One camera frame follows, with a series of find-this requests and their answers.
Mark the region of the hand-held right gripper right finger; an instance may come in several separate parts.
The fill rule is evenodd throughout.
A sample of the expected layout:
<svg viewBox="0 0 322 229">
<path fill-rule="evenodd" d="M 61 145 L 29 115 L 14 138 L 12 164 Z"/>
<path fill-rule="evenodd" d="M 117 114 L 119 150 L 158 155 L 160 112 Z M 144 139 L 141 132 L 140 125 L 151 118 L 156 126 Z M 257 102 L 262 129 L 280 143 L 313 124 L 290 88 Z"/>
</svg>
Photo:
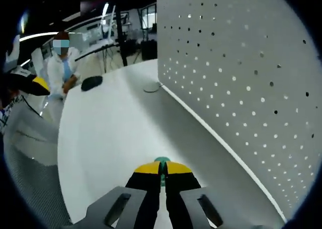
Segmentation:
<svg viewBox="0 0 322 229">
<path fill-rule="evenodd" d="M 187 166 L 167 161 L 164 166 L 166 205 L 173 228 L 254 228 L 232 207 L 201 187 Z"/>
</svg>

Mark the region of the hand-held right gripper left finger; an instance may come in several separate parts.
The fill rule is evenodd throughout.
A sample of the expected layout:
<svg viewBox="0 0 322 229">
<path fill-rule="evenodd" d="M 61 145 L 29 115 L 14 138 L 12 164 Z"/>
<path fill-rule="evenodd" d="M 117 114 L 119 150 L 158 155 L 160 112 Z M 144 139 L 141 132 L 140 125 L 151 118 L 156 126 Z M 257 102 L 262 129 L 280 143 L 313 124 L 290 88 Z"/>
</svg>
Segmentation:
<svg viewBox="0 0 322 229">
<path fill-rule="evenodd" d="M 134 170 L 126 186 L 115 187 L 92 203 L 73 228 L 154 228 L 159 210 L 161 162 Z"/>
</svg>

